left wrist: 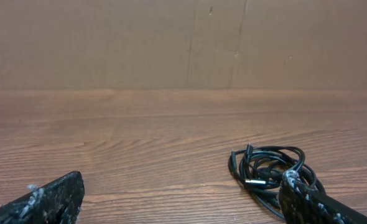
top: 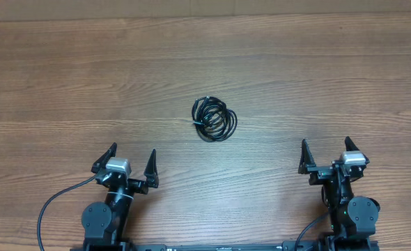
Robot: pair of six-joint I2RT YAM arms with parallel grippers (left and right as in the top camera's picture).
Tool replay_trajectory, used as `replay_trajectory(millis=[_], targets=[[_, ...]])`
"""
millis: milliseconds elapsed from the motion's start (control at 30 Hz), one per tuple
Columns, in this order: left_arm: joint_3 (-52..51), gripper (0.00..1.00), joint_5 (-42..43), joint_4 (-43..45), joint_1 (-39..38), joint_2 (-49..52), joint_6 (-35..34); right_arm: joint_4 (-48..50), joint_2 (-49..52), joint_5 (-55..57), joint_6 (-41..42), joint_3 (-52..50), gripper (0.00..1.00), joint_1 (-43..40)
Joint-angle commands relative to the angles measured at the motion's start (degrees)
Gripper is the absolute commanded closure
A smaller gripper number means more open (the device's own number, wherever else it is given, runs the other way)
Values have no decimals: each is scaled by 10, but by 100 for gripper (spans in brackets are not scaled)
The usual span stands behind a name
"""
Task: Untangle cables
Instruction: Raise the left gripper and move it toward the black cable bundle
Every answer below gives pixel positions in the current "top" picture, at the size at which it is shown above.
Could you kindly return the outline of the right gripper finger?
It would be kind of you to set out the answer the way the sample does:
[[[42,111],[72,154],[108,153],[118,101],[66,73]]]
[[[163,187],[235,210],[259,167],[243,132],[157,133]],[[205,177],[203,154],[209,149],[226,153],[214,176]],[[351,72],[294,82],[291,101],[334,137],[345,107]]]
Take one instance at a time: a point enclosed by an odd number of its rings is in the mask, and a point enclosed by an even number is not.
[[[344,144],[345,144],[345,147],[346,147],[346,151],[360,151],[359,148],[355,145],[354,141],[352,141],[349,136],[347,136],[344,139]],[[365,157],[366,157],[366,164],[369,164],[370,163],[369,158],[366,155],[365,155]]]
[[[316,172],[316,163],[313,159],[309,145],[307,144],[306,139],[302,140],[301,145],[301,157],[298,167],[299,174],[310,174]]]

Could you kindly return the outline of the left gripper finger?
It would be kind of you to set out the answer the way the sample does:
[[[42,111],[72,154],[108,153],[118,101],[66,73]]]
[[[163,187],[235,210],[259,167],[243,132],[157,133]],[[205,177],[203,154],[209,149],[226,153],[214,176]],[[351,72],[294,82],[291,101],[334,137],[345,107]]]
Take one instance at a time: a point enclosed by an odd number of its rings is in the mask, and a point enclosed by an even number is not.
[[[159,187],[159,176],[157,173],[157,165],[156,165],[156,150],[153,149],[151,155],[148,159],[146,168],[144,170],[144,176],[146,177],[146,184],[150,188],[158,188]]]
[[[93,164],[91,167],[91,172],[94,174],[97,174],[101,169],[105,169],[106,165],[109,161],[110,158],[116,156],[116,151],[117,151],[117,143],[114,142],[108,150],[101,155]]]

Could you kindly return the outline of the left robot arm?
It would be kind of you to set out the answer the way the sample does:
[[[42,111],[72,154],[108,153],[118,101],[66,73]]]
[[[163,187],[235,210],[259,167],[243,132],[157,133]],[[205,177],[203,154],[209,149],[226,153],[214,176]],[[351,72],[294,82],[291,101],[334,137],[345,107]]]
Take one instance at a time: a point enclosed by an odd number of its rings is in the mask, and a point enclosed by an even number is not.
[[[159,186],[157,152],[152,150],[144,180],[131,178],[130,161],[116,157],[117,144],[113,143],[92,165],[95,181],[108,189],[104,201],[89,204],[82,213],[84,227],[83,250],[137,250],[123,236],[130,207],[136,194],[146,195]]]

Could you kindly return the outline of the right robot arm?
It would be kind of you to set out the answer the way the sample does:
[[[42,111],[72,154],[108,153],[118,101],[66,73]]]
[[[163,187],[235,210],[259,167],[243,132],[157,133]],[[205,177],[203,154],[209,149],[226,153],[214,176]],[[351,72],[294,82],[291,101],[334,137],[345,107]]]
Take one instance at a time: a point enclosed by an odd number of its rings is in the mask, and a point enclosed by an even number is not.
[[[346,150],[339,159],[328,166],[317,166],[309,145],[302,140],[299,174],[309,175],[310,185],[321,187],[320,196],[327,212],[302,230],[294,243],[294,250],[378,250],[375,234],[380,205],[370,198],[354,196],[351,183],[364,176],[369,159],[351,140],[344,139]],[[331,232],[320,234],[318,239],[303,243],[306,232],[325,218],[329,218]]]

